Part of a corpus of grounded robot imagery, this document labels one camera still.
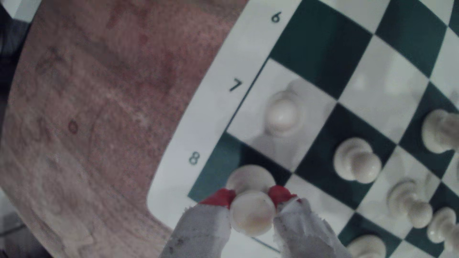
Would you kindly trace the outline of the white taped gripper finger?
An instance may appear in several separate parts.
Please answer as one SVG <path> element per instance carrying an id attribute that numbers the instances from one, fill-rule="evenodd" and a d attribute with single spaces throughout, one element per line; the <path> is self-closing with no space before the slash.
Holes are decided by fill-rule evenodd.
<path id="1" fill-rule="evenodd" d="M 160 258 L 219 258 L 231 234 L 234 190 L 219 189 L 185 210 Z"/>
<path id="2" fill-rule="evenodd" d="M 351 258 L 330 224 L 311 208 L 306 198 L 275 185 L 268 196 L 276 206 L 275 242 L 283 258 Z"/>

